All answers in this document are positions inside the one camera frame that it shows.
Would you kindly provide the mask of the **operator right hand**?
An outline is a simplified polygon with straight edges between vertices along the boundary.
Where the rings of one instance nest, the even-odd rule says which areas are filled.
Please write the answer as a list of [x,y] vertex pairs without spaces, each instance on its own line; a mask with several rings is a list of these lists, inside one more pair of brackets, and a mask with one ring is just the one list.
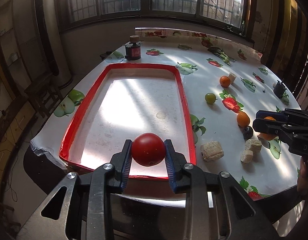
[[297,191],[301,195],[308,193],[308,158],[301,157],[300,159],[300,172],[297,181]]

